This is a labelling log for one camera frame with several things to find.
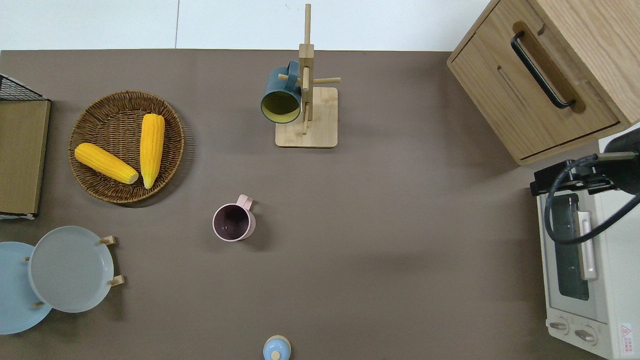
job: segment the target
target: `mug handle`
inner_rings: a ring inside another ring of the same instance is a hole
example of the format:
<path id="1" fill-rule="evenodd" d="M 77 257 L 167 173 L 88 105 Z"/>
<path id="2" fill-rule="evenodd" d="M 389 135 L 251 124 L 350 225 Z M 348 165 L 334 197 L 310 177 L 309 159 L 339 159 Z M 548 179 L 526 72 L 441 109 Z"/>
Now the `mug handle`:
<path id="1" fill-rule="evenodd" d="M 251 208 L 251 204 L 253 204 L 253 199 L 247 195 L 240 195 L 238 197 L 238 201 L 236 201 L 236 205 L 242 206 L 247 210 Z"/>
<path id="2" fill-rule="evenodd" d="M 290 60 L 289 65 L 287 66 L 287 72 L 288 72 L 287 76 L 289 78 L 287 79 L 287 82 L 285 83 L 284 87 L 288 91 L 292 92 L 296 87 L 298 78 L 300 77 L 300 64 L 295 60 Z"/>

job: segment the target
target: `oven handle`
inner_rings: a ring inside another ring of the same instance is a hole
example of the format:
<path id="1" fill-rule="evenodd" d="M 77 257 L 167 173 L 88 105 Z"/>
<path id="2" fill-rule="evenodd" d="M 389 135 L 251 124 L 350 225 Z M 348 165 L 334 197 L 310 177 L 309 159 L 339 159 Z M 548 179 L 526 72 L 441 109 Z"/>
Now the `oven handle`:
<path id="1" fill-rule="evenodd" d="M 578 211 L 578 224 L 580 236 L 591 231 L 591 213 L 588 211 Z M 589 239 L 578 245 L 580 259 L 580 274 L 582 280 L 595 280 L 598 278 L 596 271 L 596 260 L 593 252 L 593 239 Z"/>

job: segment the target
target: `toaster oven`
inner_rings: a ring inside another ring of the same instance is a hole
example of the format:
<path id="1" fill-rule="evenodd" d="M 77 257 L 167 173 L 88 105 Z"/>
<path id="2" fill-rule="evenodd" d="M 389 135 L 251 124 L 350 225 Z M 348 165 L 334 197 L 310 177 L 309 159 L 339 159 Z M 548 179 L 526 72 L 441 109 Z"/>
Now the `toaster oven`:
<path id="1" fill-rule="evenodd" d="M 552 229 L 564 238 L 588 233 L 630 197 L 557 192 Z M 538 214 L 549 334 L 606 359 L 640 359 L 640 209 L 592 240 L 563 245 L 545 230 L 546 198 L 538 196 Z"/>

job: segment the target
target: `wooden rack base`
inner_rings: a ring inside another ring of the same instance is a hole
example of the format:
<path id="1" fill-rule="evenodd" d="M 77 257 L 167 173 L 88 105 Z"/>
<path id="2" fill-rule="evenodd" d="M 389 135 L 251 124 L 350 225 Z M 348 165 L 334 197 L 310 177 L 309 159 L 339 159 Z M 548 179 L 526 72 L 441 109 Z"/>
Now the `wooden rack base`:
<path id="1" fill-rule="evenodd" d="M 317 87 L 313 96 L 312 121 L 305 124 L 301 114 L 293 122 L 276 124 L 277 146 L 327 148 L 338 145 L 338 90 Z"/>

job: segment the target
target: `oven door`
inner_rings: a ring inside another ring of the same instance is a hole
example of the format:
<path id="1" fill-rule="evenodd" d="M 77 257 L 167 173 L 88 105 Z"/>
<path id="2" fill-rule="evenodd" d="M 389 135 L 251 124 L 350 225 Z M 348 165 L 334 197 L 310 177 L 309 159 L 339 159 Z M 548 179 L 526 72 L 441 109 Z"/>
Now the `oven door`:
<path id="1" fill-rule="evenodd" d="M 558 192 L 551 209 L 554 232 L 562 238 L 585 234 L 597 225 L 595 203 L 583 192 Z M 546 195 L 538 197 L 543 218 Z M 604 296 L 602 249 L 598 236 L 578 245 L 561 245 L 541 226 L 547 274 L 548 306 L 608 323 Z"/>

